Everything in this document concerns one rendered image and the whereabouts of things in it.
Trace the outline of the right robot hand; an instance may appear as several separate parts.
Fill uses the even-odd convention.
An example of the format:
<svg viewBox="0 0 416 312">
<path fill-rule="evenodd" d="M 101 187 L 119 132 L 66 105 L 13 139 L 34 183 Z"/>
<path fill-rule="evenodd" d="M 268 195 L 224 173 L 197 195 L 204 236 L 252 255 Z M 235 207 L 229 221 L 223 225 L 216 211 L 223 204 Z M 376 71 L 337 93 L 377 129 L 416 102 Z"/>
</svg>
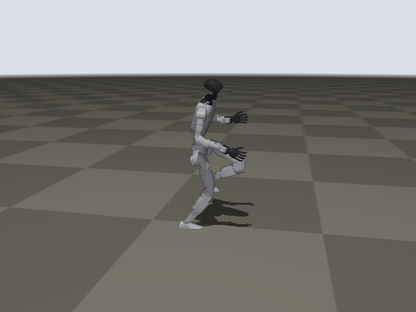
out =
<svg viewBox="0 0 416 312">
<path fill-rule="evenodd" d="M 230 157 L 232 157 L 233 159 L 236 159 L 236 160 L 238 160 L 238 161 L 242 162 L 242 160 L 240 160 L 240 159 L 244 159 L 243 157 L 245 157 L 245 156 L 246 156 L 246 155 L 242 155 L 242 154 L 240 154 L 240 153 L 246 153 L 246 152 L 243 152 L 243 151 L 239 151 L 239 150 L 238 150 L 238 149 L 243 149 L 243 147 L 231 148 L 231 149 L 230 149 L 230 147 L 229 147 L 229 146 L 226 146 L 226 145 L 223 145 L 223 146 L 227 148 L 227 151 L 226 151 L 226 153 L 224 153 L 224 154 L 229 154 L 229 156 L 230 156 Z M 240 156 L 238 156 L 238 155 L 243 156 L 243 157 L 240 157 Z M 238 158 L 236 158 L 236 157 L 238 157 L 238 158 L 240 158 L 240 159 L 238 159 Z"/>
</svg>

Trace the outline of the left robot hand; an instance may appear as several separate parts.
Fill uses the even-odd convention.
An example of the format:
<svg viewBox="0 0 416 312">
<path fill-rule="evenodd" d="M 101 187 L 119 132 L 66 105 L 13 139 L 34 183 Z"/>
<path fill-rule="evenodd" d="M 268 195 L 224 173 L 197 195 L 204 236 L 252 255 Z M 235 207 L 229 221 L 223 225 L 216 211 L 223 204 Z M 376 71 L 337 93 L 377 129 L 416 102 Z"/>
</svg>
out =
<svg viewBox="0 0 416 312">
<path fill-rule="evenodd" d="M 229 124 L 231 124 L 232 122 L 237 123 L 237 124 L 238 123 L 247 124 L 247 122 L 240 122 L 240 121 L 243 121 L 243 120 L 248 121 L 247 119 L 241 119 L 241 118 L 248 118 L 247 116 L 244 116 L 244 115 L 247 115 L 247 114 L 240 114 L 240 113 L 242 113 L 242 111 L 239 111 L 238 113 L 234 114 L 232 117 L 231 116 L 225 116 L 225 118 L 230 118 L 230 123 Z"/>
</svg>

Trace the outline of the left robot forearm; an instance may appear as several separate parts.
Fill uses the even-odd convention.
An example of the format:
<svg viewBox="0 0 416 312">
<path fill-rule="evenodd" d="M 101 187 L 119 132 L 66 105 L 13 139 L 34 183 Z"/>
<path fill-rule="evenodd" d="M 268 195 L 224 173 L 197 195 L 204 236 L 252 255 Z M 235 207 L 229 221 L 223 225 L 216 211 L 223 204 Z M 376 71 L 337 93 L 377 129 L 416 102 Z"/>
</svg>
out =
<svg viewBox="0 0 416 312">
<path fill-rule="evenodd" d="M 212 122 L 220 123 L 220 124 L 228 124 L 230 123 L 230 118 L 225 118 L 223 116 L 214 115 Z"/>
</svg>

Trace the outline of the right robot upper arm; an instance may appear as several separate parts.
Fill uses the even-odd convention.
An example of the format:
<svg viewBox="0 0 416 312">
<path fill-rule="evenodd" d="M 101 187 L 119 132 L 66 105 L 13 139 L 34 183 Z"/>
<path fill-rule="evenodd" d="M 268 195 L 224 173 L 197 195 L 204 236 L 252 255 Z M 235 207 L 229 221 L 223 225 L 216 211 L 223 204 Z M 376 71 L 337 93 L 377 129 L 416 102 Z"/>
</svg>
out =
<svg viewBox="0 0 416 312">
<path fill-rule="evenodd" d="M 194 134 L 194 141 L 195 141 L 195 143 L 197 143 L 196 142 L 196 139 L 198 137 L 203 137 L 202 136 L 202 132 L 204 130 L 205 121 L 207 119 L 207 112 L 206 112 L 206 110 L 207 109 L 200 107 L 196 111 L 196 127 L 195 127 L 195 134 Z"/>
</svg>

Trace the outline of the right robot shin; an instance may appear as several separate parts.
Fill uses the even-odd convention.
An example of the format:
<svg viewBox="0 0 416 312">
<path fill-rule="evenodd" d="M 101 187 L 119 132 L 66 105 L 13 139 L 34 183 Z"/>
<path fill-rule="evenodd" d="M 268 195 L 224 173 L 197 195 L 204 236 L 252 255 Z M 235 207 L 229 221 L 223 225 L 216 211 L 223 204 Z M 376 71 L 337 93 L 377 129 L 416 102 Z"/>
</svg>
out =
<svg viewBox="0 0 416 312">
<path fill-rule="evenodd" d="M 195 204 L 192 206 L 190 214 L 185 219 L 185 224 L 191 223 L 192 220 L 197 217 L 197 215 L 201 214 L 205 210 L 205 208 L 213 201 L 213 199 L 211 199 L 211 193 L 208 191 L 203 192 Z"/>
</svg>

